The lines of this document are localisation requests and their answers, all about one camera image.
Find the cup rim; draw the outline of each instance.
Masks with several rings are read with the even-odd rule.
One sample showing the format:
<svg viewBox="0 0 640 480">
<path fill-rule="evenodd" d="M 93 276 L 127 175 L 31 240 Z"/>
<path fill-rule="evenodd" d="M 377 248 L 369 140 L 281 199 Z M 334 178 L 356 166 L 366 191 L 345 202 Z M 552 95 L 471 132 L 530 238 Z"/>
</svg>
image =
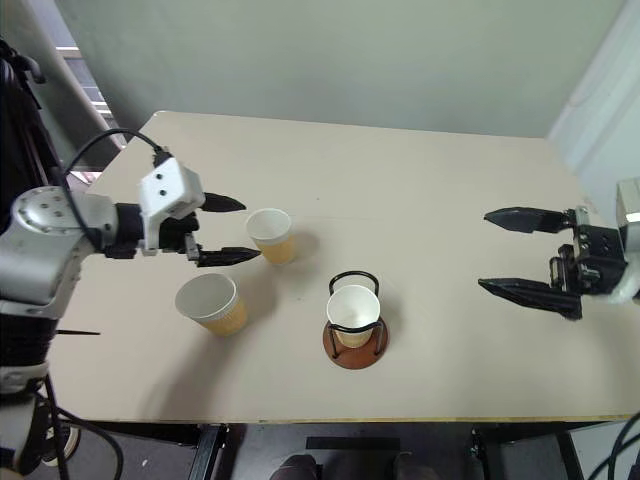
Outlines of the cup rim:
<svg viewBox="0 0 640 480">
<path fill-rule="evenodd" d="M 348 327 L 348 328 L 361 328 L 364 327 L 366 325 L 370 325 L 373 322 L 376 322 L 379 318 L 380 318 L 380 299 L 376 296 L 375 293 L 373 293 L 369 288 L 364 287 L 362 285 L 343 285 L 342 287 L 338 288 L 335 292 L 333 292 L 333 295 L 329 296 L 329 300 L 327 300 L 327 307 L 326 307 L 326 314 L 327 314 L 327 318 L 329 319 L 329 322 L 332 323 L 333 325 L 341 325 L 337 322 L 334 322 L 331 319 L 331 315 L 329 314 L 329 306 L 331 305 L 331 300 L 335 297 L 335 295 L 337 295 L 338 293 L 340 293 L 342 290 L 345 290 L 347 288 L 357 288 L 357 289 L 362 289 L 362 290 L 366 290 L 368 292 L 368 294 L 370 294 L 371 297 L 373 297 L 376 300 L 376 305 L 377 305 L 377 315 L 376 318 L 374 318 L 371 322 L 365 324 L 365 325 L 361 325 L 360 327 Z"/>
<path fill-rule="evenodd" d="M 203 279 L 205 278 L 211 278 L 211 277 L 223 278 L 224 280 L 227 281 L 228 284 L 231 285 L 232 292 L 229 300 L 225 302 L 224 305 L 222 305 L 220 308 L 212 312 L 209 312 L 203 315 L 189 314 L 187 311 L 185 311 L 185 309 L 181 305 L 178 304 L 178 297 L 185 289 L 189 287 L 193 287 L 196 283 L 203 281 Z M 224 317 L 225 315 L 227 315 L 237 302 L 238 302 L 238 286 L 236 285 L 236 282 L 234 282 L 231 277 L 229 277 L 228 275 L 225 275 L 224 273 L 205 273 L 204 275 L 199 275 L 197 277 L 194 277 L 189 281 L 187 281 L 184 285 L 182 285 L 182 287 L 180 287 L 180 289 L 178 290 L 174 298 L 174 305 L 178 310 L 178 312 L 180 312 L 185 317 L 191 318 L 196 322 L 209 322 L 212 320 L 218 320 Z"/>
<path fill-rule="evenodd" d="M 261 215 L 263 213 L 266 212 L 275 212 L 278 214 L 281 214 L 283 217 L 285 217 L 287 219 L 287 225 L 286 228 L 283 228 L 283 231 L 281 233 L 278 233 L 277 235 L 268 235 L 268 236 L 259 236 L 259 235 L 254 235 L 251 232 L 250 229 L 250 223 L 252 220 L 254 220 L 258 215 Z M 285 212 L 284 210 L 281 210 L 279 208 L 261 208 L 259 210 L 256 210 L 255 212 L 252 212 L 251 215 L 249 215 L 249 217 L 247 218 L 247 220 L 244 222 L 244 226 L 245 229 L 247 230 L 247 233 L 249 234 L 249 236 L 257 241 L 257 242 L 272 242 L 276 239 L 280 239 L 285 237 L 289 231 L 291 230 L 291 225 L 292 225 L 292 220 L 291 220 L 291 216 Z"/>
</svg>

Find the tan paper cup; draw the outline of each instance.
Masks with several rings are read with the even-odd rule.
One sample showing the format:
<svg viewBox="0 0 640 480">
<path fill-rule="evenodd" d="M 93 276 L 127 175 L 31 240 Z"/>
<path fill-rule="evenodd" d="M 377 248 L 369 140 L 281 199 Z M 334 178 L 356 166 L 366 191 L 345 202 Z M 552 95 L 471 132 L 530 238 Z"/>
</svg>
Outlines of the tan paper cup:
<svg viewBox="0 0 640 480">
<path fill-rule="evenodd" d="M 291 217 L 286 212 L 277 208 L 253 212 L 247 219 L 247 233 L 271 263 L 282 265 L 293 259 Z"/>
<path fill-rule="evenodd" d="M 380 302 L 368 288 L 361 285 L 346 285 L 329 297 L 327 317 L 331 323 L 343 327 L 365 327 L 380 317 Z M 372 331 L 372 329 L 361 333 L 336 331 L 336 335 L 345 347 L 358 348 L 369 341 Z"/>
<path fill-rule="evenodd" d="M 217 335 L 231 335 L 247 322 L 247 311 L 233 280 L 220 273 L 185 283 L 176 294 L 176 308 Z"/>
</svg>

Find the paper cup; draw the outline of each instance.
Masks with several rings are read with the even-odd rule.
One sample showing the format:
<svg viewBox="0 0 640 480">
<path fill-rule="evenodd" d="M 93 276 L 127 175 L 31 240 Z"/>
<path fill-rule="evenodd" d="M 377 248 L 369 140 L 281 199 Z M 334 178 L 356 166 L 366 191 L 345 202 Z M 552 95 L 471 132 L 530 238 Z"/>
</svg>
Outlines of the paper cup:
<svg viewBox="0 0 640 480">
<path fill-rule="evenodd" d="M 231 335 L 247 322 L 247 311 L 233 280 L 209 273 L 189 280 L 176 294 L 176 308 L 217 335 Z"/>
<path fill-rule="evenodd" d="M 346 285 L 335 291 L 327 302 L 327 317 L 331 323 L 347 328 L 365 327 L 380 317 L 378 297 L 361 285 Z M 345 333 L 336 330 L 340 343 L 358 348 L 369 341 L 373 329 L 361 333 Z"/>
<path fill-rule="evenodd" d="M 247 233 L 271 263 L 282 265 L 293 259 L 291 217 L 286 212 L 277 208 L 253 212 L 247 219 Z"/>
</svg>

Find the beige table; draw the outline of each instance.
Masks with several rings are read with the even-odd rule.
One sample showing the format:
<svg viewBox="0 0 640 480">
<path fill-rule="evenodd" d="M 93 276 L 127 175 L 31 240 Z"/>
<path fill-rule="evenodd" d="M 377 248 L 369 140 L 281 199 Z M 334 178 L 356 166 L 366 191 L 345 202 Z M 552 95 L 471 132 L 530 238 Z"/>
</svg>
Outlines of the beige table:
<svg viewBox="0 0 640 480">
<path fill-rule="evenodd" d="M 548 279 L 570 233 L 523 235 L 483 221 L 506 206 L 584 202 L 546 141 L 162 112 L 143 131 L 205 189 L 291 213 L 298 258 L 222 268 L 251 323 L 226 339 L 181 317 L 174 295 L 206 273 L 183 256 L 98 256 L 56 338 L 59 402 L 91 419 L 179 422 L 550 419 L 640 405 L 640 309 L 584 300 L 584 318 L 520 308 L 479 277 Z M 91 189 L 135 202 L 151 150 L 133 141 Z M 247 212 L 200 213 L 208 249 L 251 246 Z M 391 342 L 347 371 L 322 348 L 329 279 L 381 280 Z"/>
</svg>

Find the brown round base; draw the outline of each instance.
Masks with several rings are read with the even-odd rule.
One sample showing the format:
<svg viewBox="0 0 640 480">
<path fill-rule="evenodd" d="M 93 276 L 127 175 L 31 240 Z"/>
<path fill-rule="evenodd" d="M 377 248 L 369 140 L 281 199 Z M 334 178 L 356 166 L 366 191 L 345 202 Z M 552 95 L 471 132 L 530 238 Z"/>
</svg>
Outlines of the brown round base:
<svg viewBox="0 0 640 480">
<path fill-rule="evenodd" d="M 370 365 L 376 363 L 387 349 L 389 343 L 389 328 L 384 320 L 380 319 L 384 324 L 384 328 L 376 328 L 371 334 L 369 341 L 363 346 L 358 348 L 349 348 L 342 345 L 338 338 L 335 337 L 336 350 L 338 357 L 333 358 L 333 347 L 331 346 L 331 332 L 329 330 L 329 322 L 324 326 L 322 330 L 322 344 L 324 345 L 324 351 L 327 353 L 329 359 L 336 365 L 342 368 L 348 368 L 349 370 L 359 370 L 361 368 L 367 368 Z M 375 354 L 376 346 L 378 343 L 378 335 L 382 335 L 382 344 L 380 346 L 380 353 Z"/>
</svg>

